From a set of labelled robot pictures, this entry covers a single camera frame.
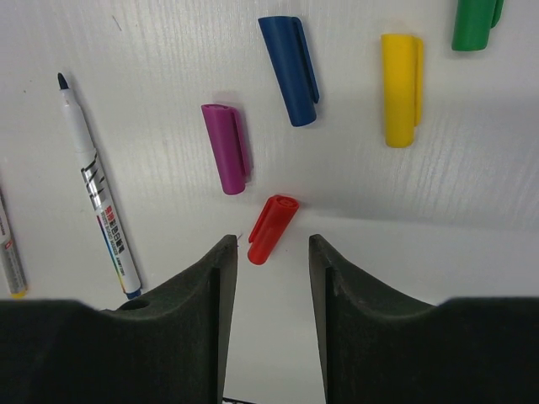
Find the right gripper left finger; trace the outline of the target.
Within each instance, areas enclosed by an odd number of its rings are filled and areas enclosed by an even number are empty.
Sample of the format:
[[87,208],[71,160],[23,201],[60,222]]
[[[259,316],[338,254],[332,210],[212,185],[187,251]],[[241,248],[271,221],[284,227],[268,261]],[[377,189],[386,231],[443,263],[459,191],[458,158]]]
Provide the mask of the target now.
[[3,301],[4,403],[219,403],[237,283],[237,238],[116,310]]

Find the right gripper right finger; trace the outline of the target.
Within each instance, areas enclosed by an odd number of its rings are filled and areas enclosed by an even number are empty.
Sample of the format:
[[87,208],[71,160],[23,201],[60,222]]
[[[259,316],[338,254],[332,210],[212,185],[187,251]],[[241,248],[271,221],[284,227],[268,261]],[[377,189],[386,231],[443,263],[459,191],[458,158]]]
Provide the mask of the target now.
[[309,273],[326,402],[537,402],[537,298],[432,306],[319,235],[309,239]]

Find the red pen cap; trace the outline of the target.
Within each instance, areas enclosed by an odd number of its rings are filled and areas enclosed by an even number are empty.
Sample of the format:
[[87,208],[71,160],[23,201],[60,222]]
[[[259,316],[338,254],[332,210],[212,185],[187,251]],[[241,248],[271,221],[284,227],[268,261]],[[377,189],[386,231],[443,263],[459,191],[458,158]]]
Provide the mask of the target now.
[[262,265],[267,261],[299,207],[299,202],[289,196],[276,194],[267,199],[248,237],[251,263]]

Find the green pen cap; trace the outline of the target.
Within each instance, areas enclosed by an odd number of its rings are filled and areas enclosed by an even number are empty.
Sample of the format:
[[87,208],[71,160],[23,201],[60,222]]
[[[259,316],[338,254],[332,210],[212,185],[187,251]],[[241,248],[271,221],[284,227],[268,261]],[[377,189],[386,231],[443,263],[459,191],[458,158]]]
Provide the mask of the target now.
[[499,22],[504,0],[458,0],[451,49],[482,51],[488,46],[491,29]]

